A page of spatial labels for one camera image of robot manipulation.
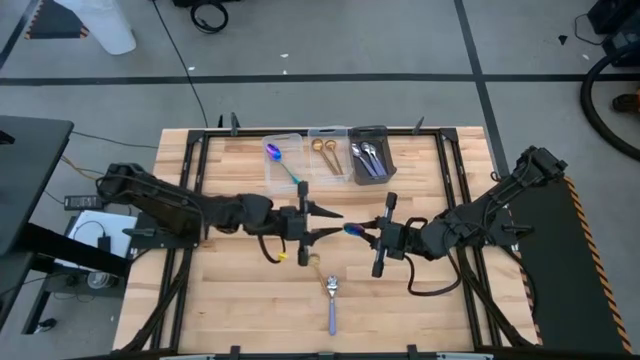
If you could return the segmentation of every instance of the black metal frame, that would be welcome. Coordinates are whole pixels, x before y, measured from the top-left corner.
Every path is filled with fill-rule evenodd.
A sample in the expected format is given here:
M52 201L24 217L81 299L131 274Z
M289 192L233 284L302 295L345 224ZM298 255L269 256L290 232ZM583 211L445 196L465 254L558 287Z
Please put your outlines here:
M198 168L196 171L196 179L194 185L194 191L197 193L202 192L202 186L204 183L204 175L205 168L207 163L207 151L209 148L209 142L213 138L217 137L264 137L269 135L278 135L278 134L290 134L297 133L301 136L307 135L307 128L275 128L275 129L240 129L237 121L233 123L233 128L231 130L228 129L216 129L216 130L190 130L187 136L187 145L185 149L184 161L182 164L182 170L180 174L180 186L186 187L189 180L189 171L191 169L191 162L193 159L193 152L195 150L195 144L200 143L200 157L198 159ZM460 144L458 142L458 135L455 128L390 128L388 129L389 136L433 136L436 141L436 147L438 151L438 160L440 162L440 169L442 174L442 180L444 184L445 196L447 198L447 206L449 209L452 209L456 206L455 194L453 190L451 175L449 172L449 163L447 161L446 150L445 150L445 140L449 141L451 144L451 148L453 150L454 163L456 167L456 173L458 177L458 181L460 183L460 189L462 193L463 202L467 203L471 201L471 195L469 191L469 186L466 178L466 172L464 170L464 164L462 161L462 152L460 149ZM480 248L475 248L474 252L474 260L476 264L476 272L478 277L485 287L487 291L490 293L491 290L489 288L489 282L487 277L486 265L484 262L484 257L482 254L482 250ZM185 249L183 254L183 259L188 261L189 264L191 262L193 255L192 249ZM464 250L458 249L457 252L458 258L465 256L466 252ZM160 298L166 294L166 291L169 287L169 283L171 282L172 272L173 272L173 264L175 262L175 250L169 249L167 250L167 257L165 259L164 272L162 276L162 283L160 286ZM186 300L188 286L188 277L180 291L178 292L176 299L176 307L174 313L174 321L171 329L171 341L169 345L169 349L172 351L178 351L178 347L180 344L180 334L182 329L182 318L184 316L184 306ZM480 324L478 321L478 313L475 305L474 295L471 288L463 282L464 289L464 297L465 297L465 306L467 308L467 314L469 318L469 328L472 335L473 346L474 348L482 347L483 341L480 331ZM498 330L497 325L493 318L487 314L489 331L491 334L491 342L494 346L501 346L500 341L500 332ZM152 334L150 349L158 349L160 347L160 339L162 337L162 322L156 327ZM415 352L415 346L412 344L408 344L408 352L410 355L416 356L432 356L434 353L418 353ZM255 356L275 356L282 357L283 354L256 354ZM380 355L384 355L385 358L406 358L407 353L385 353L385 354L349 354L354 356L362 356L362 355L374 355L376 357ZM226 356L225 354L216 354L218 356Z

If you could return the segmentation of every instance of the black desk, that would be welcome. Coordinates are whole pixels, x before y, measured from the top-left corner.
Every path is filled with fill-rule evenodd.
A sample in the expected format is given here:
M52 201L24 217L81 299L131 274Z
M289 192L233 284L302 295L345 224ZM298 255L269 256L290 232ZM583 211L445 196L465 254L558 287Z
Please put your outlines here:
M126 277L128 260L29 223L69 141L70 121L0 116L13 144L0 145L0 329L30 269L52 273L53 261Z

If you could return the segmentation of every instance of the wooden table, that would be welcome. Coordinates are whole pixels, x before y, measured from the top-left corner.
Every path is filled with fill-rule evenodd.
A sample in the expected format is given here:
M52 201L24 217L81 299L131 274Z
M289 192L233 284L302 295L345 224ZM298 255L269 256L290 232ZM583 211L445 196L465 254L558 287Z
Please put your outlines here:
M491 156L481 127L457 128L472 197L493 185ZM153 173L178 184L188 130L165 130ZM261 139L215 138L209 145L203 193L206 195L265 194ZM347 221L373 219L384 211L388 191L398 194L394 221L411 216L428 219L446 209L446 198L435 140L425 136L389 138L397 174L384 185L339 186L310 184L310 198L341 213ZM449 167L453 155L448 148ZM196 166L192 166L193 186ZM456 201L462 203L454 181ZM295 204L293 195L272 197L275 206ZM311 218L311 227L341 226L342 219ZM280 241L268 239L275 256ZM384 276L370 276L374 252L364 241L344 233L323 238L312 248L321 257L324 276L340 280L336 306L338 333L328 333L328 300L312 267L298 267L295 248L279 265L268 263L257 240L242 232L224 235L212 230L194 252L179 352L404 352L407 344L419 351L470 350L471 335L463 290L423 298L407 292L409 266L387 259ZM528 300L516 263L498 249L484 250L496 303L529 341L536 342ZM138 260L129 277L114 348L128 343L153 310L165 260L165 250L150 251ZM441 288L455 279L446 258L415 259L415 288ZM479 301L483 339L488 342L486 317ZM168 344L172 316L165 317L163 346Z

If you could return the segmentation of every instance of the concrete floor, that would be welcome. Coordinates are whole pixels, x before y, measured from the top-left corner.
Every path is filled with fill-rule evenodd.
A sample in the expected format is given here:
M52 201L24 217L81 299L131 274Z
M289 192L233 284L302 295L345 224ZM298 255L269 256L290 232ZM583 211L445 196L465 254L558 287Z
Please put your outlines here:
M33 8L34 1L0 0L0 48L7 49L20 17L33 15L25 14L25 9L30 3ZM77 131L149 145L157 144L163 128L202 127L202 114L189 85L166 80L184 76L184 71L153 6L146 0L120 4L138 40L134 52L110 56L91 35L76 40L26 40L20 35L6 62L0 62L0 114L71 120ZM425 116L424 125L490 129L497 161L506 156L513 164L529 144L546 146L565 159L638 351L640 280L635 274L640 272L636 261L640 242L634 228L640 211L638 163L617 153L589 127L578 102L578 82L488 82L488 98L481 100L471 76L474 58L480 65L476 75L479 71L586 72L604 53L600 47L578 41L572 26L574 17L592 4L593 0L244 0L227 5L229 27L209 36L193 28L187 10L169 1L158 2L187 66L194 67L191 74L199 77L196 89L210 123L231 111L244 127L413 125ZM469 38L465 43L458 19L462 8L477 49L471 62ZM581 24L585 36L597 38L586 22ZM558 41L559 35L569 36L565 45ZM356 77L327 82L261 77L283 71L388 76L379 81ZM401 74L468 76L404 81ZM146 80L133 84L113 80L132 77ZM47 85L52 78L62 79L60 85ZM111 85L83 85L96 78ZM8 80L24 86L10 85ZM594 102L612 128L639 146L638 118L616 115L608 108L611 97L634 92L636 86L599 83ZM487 101L495 120L486 111ZM500 140L504 154L499 151ZM155 158L153 150L77 136L72 136L65 155L79 166L96 170L122 161L151 169ZM61 164L47 189L62 198L91 194L94 185ZM43 197L32 221L62 232L71 215ZM111 317L117 321L120 311L120 302L113 299L88 304L52 299L45 316L59 319L58 327L38 335L18 335L37 286L25 287L0 333L3 354L61 359L110 350L116 329Z

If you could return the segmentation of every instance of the clear plastic container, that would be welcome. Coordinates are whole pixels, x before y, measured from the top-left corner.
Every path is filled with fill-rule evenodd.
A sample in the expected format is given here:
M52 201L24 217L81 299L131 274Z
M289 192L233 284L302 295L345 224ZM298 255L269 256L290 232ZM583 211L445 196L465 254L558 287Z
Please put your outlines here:
M349 129L344 126L311 128L307 141L314 183L330 185L349 181L353 173Z
M281 153L280 161L274 161L267 153L267 145L275 145ZM287 169L298 180L309 175L304 154L304 142L300 134L270 135L262 138L264 154L264 179L269 194L296 193L298 186Z

